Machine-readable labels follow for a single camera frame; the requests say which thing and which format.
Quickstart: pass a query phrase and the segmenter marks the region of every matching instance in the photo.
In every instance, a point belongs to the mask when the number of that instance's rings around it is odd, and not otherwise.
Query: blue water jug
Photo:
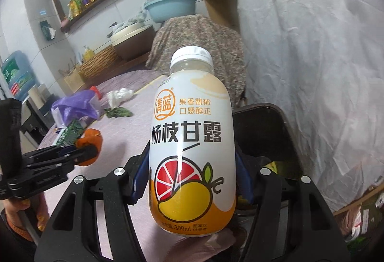
[[[20,50],[9,55],[1,71],[11,93],[19,101],[23,101],[28,96],[28,91],[36,84],[28,59]]]

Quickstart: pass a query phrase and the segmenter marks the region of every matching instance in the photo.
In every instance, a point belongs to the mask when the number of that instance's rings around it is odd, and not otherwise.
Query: table
[[[132,117],[107,118],[94,122],[91,127],[101,131],[103,146],[100,156],[95,163],[88,167],[76,166],[68,174],[68,181],[45,192],[48,211],[52,214],[55,206],[67,189],[70,181],[77,175],[84,175],[87,179],[104,177],[117,167],[124,166],[128,159],[142,152],[150,137],[150,124],[152,103],[155,92],[160,83],[165,79],[156,71],[138,70],[122,74],[97,86],[103,95],[101,104],[107,106],[106,93],[111,90],[126,87],[137,94],[122,104],[133,112]],[[48,132],[40,148],[50,146],[57,134],[53,128]],[[111,249],[106,231],[103,201],[97,201],[97,225],[102,255],[112,259]],[[132,222],[148,262],[162,261],[172,246],[181,237],[162,230],[153,220],[148,205],[148,190],[145,190],[135,206],[129,206]]]

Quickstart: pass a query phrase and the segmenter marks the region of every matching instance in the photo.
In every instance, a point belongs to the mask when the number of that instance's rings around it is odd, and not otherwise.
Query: wooden cabinet
[[[237,0],[204,0],[210,19],[240,33]]]

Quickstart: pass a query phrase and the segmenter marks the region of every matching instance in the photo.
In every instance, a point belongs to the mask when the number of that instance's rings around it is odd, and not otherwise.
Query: white bottle cap
[[[170,68],[172,68],[172,66],[177,62],[183,61],[184,59],[198,59],[206,62],[212,68],[214,67],[211,54],[209,54],[207,50],[199,46],[185,46],[181,49],[178,49],[173,54],[172,60],[170,62]]]

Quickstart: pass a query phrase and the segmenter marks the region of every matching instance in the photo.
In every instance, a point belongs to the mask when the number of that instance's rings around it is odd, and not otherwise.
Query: green leaf
[[[212,181],[212,178],[214,177],[214,172],[209,162],[203,168],[203,175],[206,183],[210,183]]]
[[[105,108],[104,109],[108,118],[117,117],[132,117],[133,113],[124,107]]]

